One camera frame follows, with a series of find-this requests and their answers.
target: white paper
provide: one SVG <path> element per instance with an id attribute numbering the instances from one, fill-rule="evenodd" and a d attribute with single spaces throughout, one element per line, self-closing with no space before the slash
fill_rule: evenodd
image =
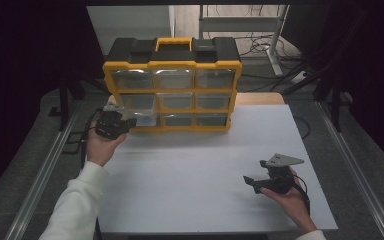
<path id="1" fill-rule="evenodd" d="M 337 229 L 287 105 L 236 106 L 228 132 L 130 133 L 105 166 L 99 215 L 103 232 L 136 234 L 252 233 L 296 229 L 271 199 L 243 176 L 268 179 L 260 160 L 275 153 L 307 183 L 311 216 Z"/>

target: white sleeve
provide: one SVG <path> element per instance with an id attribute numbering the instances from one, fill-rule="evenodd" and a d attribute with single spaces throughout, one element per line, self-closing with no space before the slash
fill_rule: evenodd
<path id="1" fill-rule="evenodd" d="M 93 239 L 108 172 L 86 161 L 80 175 L 68 182 L 40 239 Z"/>
<path id="2" fill-rule="evenodd" d="M 296 240 L 326 240 L 326 238 L 324 237 L 322 231 L 316 230 L 316 231 L 304 234 L 301 237 L 297 238 Z"/>

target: wall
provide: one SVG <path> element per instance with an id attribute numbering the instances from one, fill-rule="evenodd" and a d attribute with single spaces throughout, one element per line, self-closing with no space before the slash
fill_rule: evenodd
<path id="1" fill-rule="evenodd" d="M 172 6 L 90 6 L 87 10 L 104 55 L 117 37 L 154 39 L 174 35 Z"/>

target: clear plastic drawer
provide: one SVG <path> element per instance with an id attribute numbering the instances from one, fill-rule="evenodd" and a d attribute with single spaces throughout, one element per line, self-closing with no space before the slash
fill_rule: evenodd
<path id="1" fill-rule="evenodd" d="M 192 109 L 192 93 L 158 93 L 161 109 Z"/>
<path id="2" fill-rule="evenodd" d="M 226 126 L 226 113 L 197 113 L 195 115 L 198 126 Z"/>
<path id="3" fill-rule="evenodd" d="M 192 88 L 193 70 L 153 70 L 156 88 Z"/>
<path id="4" fill-rule="evenodd" d="M 155 94 L 122 94 L 120 97 L 126 110 L 155 109 Z"/>
<path id="5" fill-rule="evenodd" d="M 198 109 L 228 109 L 230 93 L 196 93 L 195 101 Z"/>
<path id="6" fill-rule="evenodd" d="M 231 69 L 197 69 L 196 88 L 232 88 L 235 70 Z"/>
<path id="7" fill-rule="evenodd" d="M 170 126 L 192 126 L 192 114 L 163 114 L 163 122 L 167 127 Z"/>
<path id="8" fill-rule="evenodd" d="M 152 112 L 138 112 L 138 111 L 125 111 L 123 112 L 123 119 L 136 118 L 136 126 L 159 126 L 158 115 Z"/>
<path id="9" fill-rule="evenodd" d="M 111 71 L 111 74 L 118 88 L 153 88 L 150 70 L 113 70 Z"/>

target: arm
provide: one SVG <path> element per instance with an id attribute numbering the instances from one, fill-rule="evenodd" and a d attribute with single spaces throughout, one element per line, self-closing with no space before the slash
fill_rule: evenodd
<path id="1" fill-rule="evenodd" d="M 296 172 L 291 168 L 292 174 L 296 175 Z M 303 235 L 297 240 L 313 240 L 313 239 L 325 239 L 323 233 L 317 230 L 316 225 L 311 219 L 305 207 L 304 200 L 301 193 L 295 188 L 291 188 L 286 194 L 278 194 L 267 188 L 261 188 L 260 191 L 267 197 L 276 201 L 285 211 L 292 221 L 297 225 L 298 230 Z"/>
<path id="2" fill-rule="evenodd" d="M 40 239 L 93 239 L 96 218 L 102 199 L 102 186 L 108 178 L 103 166 L 115 148 L 126 139 L 122 134 L 114 141 L 102 139 L 89 130 L 87 161 L 80 175 L 68 182 Z"/>

